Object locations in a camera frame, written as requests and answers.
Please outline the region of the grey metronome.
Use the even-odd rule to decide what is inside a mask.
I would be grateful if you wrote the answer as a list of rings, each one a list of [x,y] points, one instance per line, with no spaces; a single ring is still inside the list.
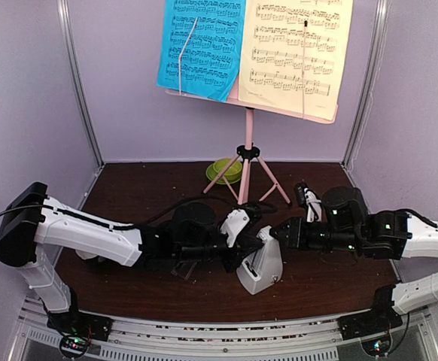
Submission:
[[[271,226],[265,226],[257,233],[263,247],[242,260],[236,270],[241,285],[251,295],[256,295],[281,280],[281,248],[279,241],[270,235],[271,229]]]

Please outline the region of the clear metronome front cover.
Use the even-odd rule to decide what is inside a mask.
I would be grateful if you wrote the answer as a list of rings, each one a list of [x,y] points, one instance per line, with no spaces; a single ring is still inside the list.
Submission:
[[[183,262],[175,265],[171,270],[171,274],[187,281],[192,275],[197,262]]]

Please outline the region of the pink music stand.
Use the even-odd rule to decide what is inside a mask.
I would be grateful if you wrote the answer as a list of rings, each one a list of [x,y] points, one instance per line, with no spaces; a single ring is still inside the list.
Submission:
[[[288,207],[291,206],[292,201],[287,196],[287,193],[284,191],[283,187],[272,173],[269,166],[263,160],[260,155],[260,149],[254,146],[253,142],[253,134],[254,134],[254,111],[262,110],[268,111],[275,114],[286,115],[289,117],[296,117],[303,120],[312,121],[320,124],[331,124],[336,120],[336,114],[338,110],[338,106],[335,108],[335,112],[332,120],[325,120],[320,117],[313,117],[311,115],[303,115],[301,113],[295,113],[293,111],[279,110],[276,108],[272,108],[270,106],[265,105],[253,105],[251,103],[242,102],[239,100],[239,83],[236,81],[233,85],[233,88],[230,90],[229,95],[227,96],[227,100],[225,104],[236,105],[239,107],[243,107],[245,109],[245,143],[240,145],[236,149],[236,155],[226,164],[226,166],[219,171],[219,173],[210,181],[208,186],[202,191],[202,195],[206,195],[212,187],[222,178],[224,183],[229,188],[230,192],[235,197],[237,203],[239,205],[245,204],[248,202],[248,194],[249,194],[249,185],[251,178],[251,164],[254,159],[256,159],[262,169],[266,172],[266,175],[272,181],[272,186],[266,193],[260,198],[260,201],[264,201],[274,190],[278,190],[285,200]],[[236,162],[239,157],[242,158],[242,177],[239,186],[239,193],[236,193],[235,190],[230,185],[229,181],[225,178],[226,172],[232,167],[234,162]]]

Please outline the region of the yellow paper sheet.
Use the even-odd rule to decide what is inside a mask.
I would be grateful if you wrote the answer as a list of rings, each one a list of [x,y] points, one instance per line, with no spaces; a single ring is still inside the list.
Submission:
[[[332,123],[354,3],[248,1],[238,99]]]

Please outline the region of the blue sheet music paper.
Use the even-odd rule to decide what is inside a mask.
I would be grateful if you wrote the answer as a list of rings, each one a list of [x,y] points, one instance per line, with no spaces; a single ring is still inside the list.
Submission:
[[[157,86],[225,102],[239,74],[245,1],[167,1]]]

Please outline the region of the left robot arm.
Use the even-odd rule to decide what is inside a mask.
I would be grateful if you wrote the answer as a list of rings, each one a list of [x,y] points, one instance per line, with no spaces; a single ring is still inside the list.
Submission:
[[[170,212],[171,219],[158,225],[114,222],[70,208],[50,197],[46,184],[34,182],[0,213],[0,262],[19,270],[54,323],[78,334],[87,319],[78,310],[76,292],[47,258],[46,244],[126,267],[149,260],[180,266],[220,259],[227,272],[263,248],[263,241],[249,232],[260,219],[257,205],[238,206],[219,221],[210,206],[192,197]]]

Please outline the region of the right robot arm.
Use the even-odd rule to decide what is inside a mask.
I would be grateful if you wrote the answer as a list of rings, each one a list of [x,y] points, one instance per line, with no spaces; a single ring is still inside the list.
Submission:
[[[326,220],[292,217],[271,228],[269,234],[297,250],[357,252],[372,259],[438,258],[438,222],[401,208],[369,213],[362,192],[334,187],[321,199]],[[408,314],[438,302],[438,272],[409,283],[382,287],[375,292],[364,325],[381,331],[393,314]]]

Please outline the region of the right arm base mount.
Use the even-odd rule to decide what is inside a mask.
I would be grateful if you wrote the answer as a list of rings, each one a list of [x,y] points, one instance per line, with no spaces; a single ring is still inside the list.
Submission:
[[[403,319],[392,310],[369,310],[342,316],[338,319],[338,325],[344,341],[359,338],[363,352],[379,358],[393,350],[391,332],[403,325]]]

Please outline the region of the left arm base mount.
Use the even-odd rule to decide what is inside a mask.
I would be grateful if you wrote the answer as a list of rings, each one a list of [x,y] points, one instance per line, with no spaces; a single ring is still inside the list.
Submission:
[[[59,351],[68,359],[84,356],[92,341],[107,341],[113,320],[84,312],[48,313],[47,327],[60,334]]]

